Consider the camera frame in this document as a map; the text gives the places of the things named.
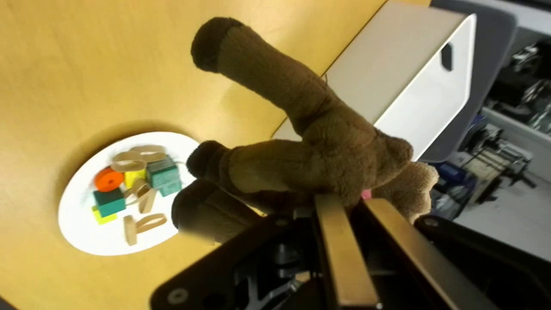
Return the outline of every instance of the brown plush toy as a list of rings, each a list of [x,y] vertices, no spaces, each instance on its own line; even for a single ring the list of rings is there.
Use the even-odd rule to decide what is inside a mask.
[[[317,192],[338,192],[348,209],[362,196],[376,196],[410,220],[429,211],[436,170],[414,163],[405,139],[376,129],[316,72],[252,27],[216,17],[200,27],[192,54],[200,68],[224,73],[283,108],[304,141],[273,139],[235,149],[202,142],[188,160],[197,180],[173,206],[181,230],[226,240],[261,218],[247,204],[288,211],[312,204]]]

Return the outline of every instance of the white plate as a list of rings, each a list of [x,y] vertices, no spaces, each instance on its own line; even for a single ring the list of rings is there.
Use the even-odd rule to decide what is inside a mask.
[[[161,144],[168,153],[180,163],[180,177],[187,187],[195,180],[188,172],[185,161],[199,142],[188,135],[178,132],[145,132],[138,135],[130,135],[121,139],[97,154],[94,154],[69,180],[61,204],[59,204],[59,227],[64,237],[78,249],[112,256],[112,254],[130,254],[149,249],[161,244],[178,234],[180,230],[173,225],[171,208],[176,196],[161,196],[157,192],[152,213],[166,213],[168,222],[161,227],[138,234],[138,244],[130,246],[125,237],[125,216],[133,215],[137,220],[145,216],[138,211],[137,204],[130,204],[126,209],[118,213],[118,218],[109,223],[97,223],[92,213],[94,199],[94,177],[111,163],[111,158],[121,151],[126,151],[140,144]]]

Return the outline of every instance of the stuffed animal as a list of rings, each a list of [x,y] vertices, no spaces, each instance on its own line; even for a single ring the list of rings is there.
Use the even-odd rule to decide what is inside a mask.
[[[438,172],[412,161],[405,139],[376,129],[324,79],[252,27],[216,17],[197,32],[192,54],[200,68],[224,73],[283,108],[302,141],[233,149],[202,142],[187,161],[197,180],[173,206],[181,230],[226,240],[261,218],[247,204],[286,213],[314,204],[319,192],[340,194],[347,209],[362,197],[386,197],[409,220],[431,209]]]

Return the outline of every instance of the wooden table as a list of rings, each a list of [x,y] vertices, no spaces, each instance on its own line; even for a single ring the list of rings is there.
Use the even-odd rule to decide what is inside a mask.
[[[143,130],[230,146],[273,135],[281,110],[193,65],[190,42],[207,18],[238,17],[323,73],[383,1],[2,1],[0,294],[23,310],[149,308],[162,280],[218,244],[180,234],[130,256],[80,253],[57,227],[73,172]]]

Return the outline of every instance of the yellow toy block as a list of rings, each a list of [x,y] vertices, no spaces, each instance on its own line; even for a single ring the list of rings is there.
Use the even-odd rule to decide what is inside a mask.
[[[145,180],[145,168],[125,172],[125,185],[131,189],[137,180]]]
[[[94,218],[95,218],[100,225],[104,225],[104,223],[107,223],[107,222],[112,222],[112,220],[116,220],[116,218],[118,218],[118,213],[112,213],[112,215],[102,216],[102,213],[100,213],[99,206],[94,206],[94,208],[92,208],[92,213],[94,213]]]

